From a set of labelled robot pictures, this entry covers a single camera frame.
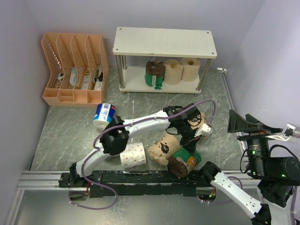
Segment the peach plastic rack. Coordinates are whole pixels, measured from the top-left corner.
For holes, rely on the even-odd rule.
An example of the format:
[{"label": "peach plastic rack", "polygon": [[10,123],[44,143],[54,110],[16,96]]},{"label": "peach plastic rack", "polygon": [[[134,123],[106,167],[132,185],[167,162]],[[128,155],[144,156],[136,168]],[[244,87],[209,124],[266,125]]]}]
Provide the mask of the peach plastic rack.
[{"label": "peach plastic rack", "polygon": [[[50,79],[43,93],[48,105],[95,107],[103,103],[109,65],[102,35],[45,33],[42,47],[50,67]],[[94,90],[93,82],[97,66],[102,65],[101,90]],[[75,86],[70,85],[72,67],[76,67]],[[62,81],[57,79],[63,73]],[[83,77],[90,74],[87,90],[81,90]]]}]

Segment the white wall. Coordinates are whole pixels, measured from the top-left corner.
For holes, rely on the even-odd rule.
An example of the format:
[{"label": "white wall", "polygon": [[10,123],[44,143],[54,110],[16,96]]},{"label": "white wall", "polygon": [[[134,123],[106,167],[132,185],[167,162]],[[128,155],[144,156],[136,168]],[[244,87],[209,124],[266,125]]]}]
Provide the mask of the white wall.
[{"label": "white wall", "polygon": [[[234,56],[227,81],[241,115],[273,127],[300,126],[299,9],[300,1],[267,0]],[[300,157],[300,141],[280,144]],[[288,154],[274,150],[274,156],[282,155]],[[300,213],[300,194],[297,199]]]},{"label": "white wall", "polygon": [[28,168],[45,121],[48,79],[41,32],[23,0],[0,7],[0,224],[21,172]]},{"label": "white wall", "polygon": [[[110,64],[116,28],[211,30],[213,67],[227,68],[265,0],[26,0],[43,32],[98,33],[106,38]],[[145,58],[128,64],[145,65]]]}]

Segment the marble surface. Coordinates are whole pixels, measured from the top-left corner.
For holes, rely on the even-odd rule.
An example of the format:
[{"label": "marble surface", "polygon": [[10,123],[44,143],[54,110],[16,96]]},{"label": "marble surface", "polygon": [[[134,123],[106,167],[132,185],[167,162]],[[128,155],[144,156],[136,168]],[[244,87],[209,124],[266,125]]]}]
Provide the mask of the marble surface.
[{"label": "marble surface", "polygon": [[[221,75],[210,70],[206,75],[202,93],[197,97],[192,94],[162,93],[127,93],[119,92],[119,77],[116,69],[112,69],[105,102],[116,107],[122,119],[138,118],[155,113],[168,105],[186,106],[192,102],[214,99],[217,103],[213,126],[213,135],[203,139],[197,145],[201,154],[201,166],[211,161],[223,170],[238,170],[241,150],[235,134],[227,133],[229,102]],[[198,106],[210,118],[213,105],[205,103]],[[94,108],[50,107],[45,125],[31,165],[32,171],[66,171],[73,162],[83,159],[91,150],[94,138],[99,131],[93,127]],[[149,148],[165,131],[151,131],[137,136],[129,143],[142,142]],[[147,164],[126,170],[165,170],[157,162],[152,161],[146,151]],[[119,157],[109,157],[102,162],[99,170],[123,170]]]}]

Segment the purple cable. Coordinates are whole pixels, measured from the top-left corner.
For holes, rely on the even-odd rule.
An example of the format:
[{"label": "purple cable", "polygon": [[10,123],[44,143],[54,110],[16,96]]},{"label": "purple cable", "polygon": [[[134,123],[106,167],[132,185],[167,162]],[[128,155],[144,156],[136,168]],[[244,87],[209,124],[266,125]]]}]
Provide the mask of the purple cable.
[{"label": "purple cable", "polygon": [[296,225],[295,213],[294,213],[296,197],[297,197],[297,186],[294,187],[294,195],[292,196],[292,204],[291,204],[291,218],[292,218],[293,225]]},{"label": "purple cable", "polygon": [[96,146],[96,143],[97,143],[98,139],[101,138],[104,134],[106,134],[107,132],[109,132],[109,131],[111,131],[111,130],[114,130],[114,129],[129,127],[129,126],[132,126],[132,125],[135,125],[135,124],[138,124],[138,123],[142,123],[142,122],[145,122],[145,121],[148,121],[148,120],[156,120],[156,119],[160,119],[160,120],[168,120],[168,119],[172,119],[172,118],[174,118],[174,117],[176,117],[176,116],[179,116],[179,115],[181,115],[181,114],[187,112],[188,110],[190,110],[190,109],[192,109],[192,108],[194,108],[194,107],[196,107],[196,106],[198,106],[198,105],[200,105],[200,104],[206,103],[206,102],[212,102],[212,103],[214,104],[214,109],[213,109],[213,111],[212,111],[212,116],[211,116],[210,123],[209,123],[209,125],[211,125],[211,123],[212,123],[212,121],[213,121],[213,118],[214,118],[214,115],[215,115],[215,112],[216,112],[216,107],[217,107],[217,106],[216,106],[216,102],[215,102],[214,100],[210,100],[210,99],[209,99],[209,100],[204,100],[204,101],[202,101],[202,102],[197,102],[196,104],[191,105],[190,107],[186,108],[185,110],[183,110],[183,111],[181,111],[181,112],[179,112],[179,113],[177,113],[177,114],[174,114],[174,115],[172,115],[172,116],[167,116],[167,117],[160,117],[160,116],[158,116],[158,117],[149,117],[149,118],[145,118],[145,119],[142,119],[142,120],[135,121],[135,122],[130,123],[130,124],[117,125],[117,126],[114,126],[114,127],[110,127],[110,128],[108,128],[107,130],[103,131],[103,132],[102,132],[101,134],[99,134],[99,135],[96,137],[96,139],[94,140],[93,147],[94,147],[95,149],[97,149],[97,150],[94,151],[93,153],[91,153],[91,154],[84,160],[84,162],[83,162],[83,164],[82,164],[82,167],[81,167],[81,173],[82,173],[83,177],[84,177],[88,182],[90,182],[91,184],[98,185],[98,186],[100,186],[100,187],[107,188],[107,189],[111,190],[111,191],[115,194],[115,200],[114,200],[113,203],[110,204],[109,206],[101,207],[101,208],[93,208],[93,207],[88,207],[88,206],[84,206],[84,205],[79,205],[79,204],[76,204],[75,202],[73,202],[73,201],[71,200],[71,196],[70,196],[71,193],[72,193],[72,192],[71,192],[71,193],[69,193],[69,203],[71,203],[71,204],[74,205],[74,206],[78,206],[78,207],[85,208],[85,209],[89,209],[89,210],[105,210],[105,209],[108,209],[108,208],[112,207],[112,206],[117,202],[117,200],[118,200],[118,193],[117,193],[113,188],[111,188],[111,187],[109,187],[109,186],[107,186],[107,185],[100,184],[100,183],[96,183],[96,182],[90,180],[89,178],[87,178],[87,177],[84,175],[84,171],[83,171],[84,165],[86,164],[86,162],[87,162],[93,155],[95,155],[97,152],[100,151],[100,148]]},{"label": "purple cable", "polygon": [[[238,180],[238,182],[240,183],[240,188],[243,189],[242,181],[240,181],[239,178],[234,177],[234,176],[230,176],[230,177],[228,177],[228,178],[229,178],[229,179],[230,179],[230,178],[234,178],[234,179]],[[224,204],[228,204],[228,203],[233,202],[233,200],[229,200],[229,201],[226,201],[226,202],[208,202],[208,201],[204,201],[204,202],[208,203],[209,205],[224,205]]]}]

